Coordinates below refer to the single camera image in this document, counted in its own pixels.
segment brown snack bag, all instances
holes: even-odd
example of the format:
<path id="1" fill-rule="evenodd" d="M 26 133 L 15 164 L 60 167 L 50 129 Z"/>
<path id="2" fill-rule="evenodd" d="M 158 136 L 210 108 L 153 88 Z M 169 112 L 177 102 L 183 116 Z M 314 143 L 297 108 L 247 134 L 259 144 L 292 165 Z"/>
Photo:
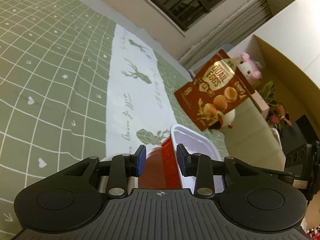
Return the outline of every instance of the brown snack bag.
<path id="1" fill-rule="evenodd" d="M 174 94 L 189 118 L 201 130 L 244 102 L 254 90 L 236 65 L 220 50 Z"/>

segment metal screw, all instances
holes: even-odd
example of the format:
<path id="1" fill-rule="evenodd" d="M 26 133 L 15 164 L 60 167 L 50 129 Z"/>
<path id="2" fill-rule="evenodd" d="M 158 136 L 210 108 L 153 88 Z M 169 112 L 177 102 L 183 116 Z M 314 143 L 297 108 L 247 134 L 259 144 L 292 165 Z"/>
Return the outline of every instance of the metal screw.
<path id="1" fill-rule="evenodd" d="M 121 196 L 124 193 L 124 190 L 119 187 L 114 187 L 111 190 L 109 190 L 109 194 L 113 196 Z"/>
<path id="2" fill-rule="evenodd" d="M 197 190 L 198 194 L 203 195 L 203 196 L 209 196 L 213 193 L 212 189 L 207 188 L 207 187 L 201 187 Z"/>

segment pink box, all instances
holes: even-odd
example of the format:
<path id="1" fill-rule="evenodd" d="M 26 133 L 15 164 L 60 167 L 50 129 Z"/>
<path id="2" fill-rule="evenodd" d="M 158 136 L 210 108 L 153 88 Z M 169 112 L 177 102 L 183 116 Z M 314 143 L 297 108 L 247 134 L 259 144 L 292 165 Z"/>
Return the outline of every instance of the pink box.
<path id="1" fill-rule="evenodd" d="M 262 114 L 263 118 L 266 119 L 269 113 L 270 107 L 263 100 L 257 90 L 251 95 L 252 102 L 258 108 L 259 112 Z"/>

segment ribbed gray plate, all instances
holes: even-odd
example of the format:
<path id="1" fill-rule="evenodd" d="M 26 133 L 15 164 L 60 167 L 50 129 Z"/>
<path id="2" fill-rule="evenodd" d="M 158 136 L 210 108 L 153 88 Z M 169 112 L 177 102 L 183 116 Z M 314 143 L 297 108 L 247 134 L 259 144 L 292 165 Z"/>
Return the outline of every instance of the ribbed gray plate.
<path id="1" fill-rule="evenodd" d="M 296 229 L 259 234 L 230 223 L 211 200 L 193 197 L 189 190 L 134 189 L 131 196 L 111 200 L 92 223 L 62 234 L 26 229 L 17 240 L 116 240 L 116 239 L 241 239 L 306 240 Z"/>

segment white arrow print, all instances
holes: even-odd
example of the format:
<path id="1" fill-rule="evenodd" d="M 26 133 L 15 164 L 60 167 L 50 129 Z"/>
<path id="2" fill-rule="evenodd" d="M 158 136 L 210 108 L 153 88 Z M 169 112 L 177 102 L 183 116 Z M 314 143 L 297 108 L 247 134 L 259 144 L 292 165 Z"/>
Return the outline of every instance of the white arrow print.
<path id="1" fill-rule="evenodd" d="M 6 215 L 6 214 L 4 214 L 4 213 L 3 213 L 3 215 L 7 218 L 7 219 L 5 219 L 4 221 L 13 222 L 13 218 L 12 218 L 12 216 L 11 216 L 10 213 L 9 213 L 9 216 Z"/>

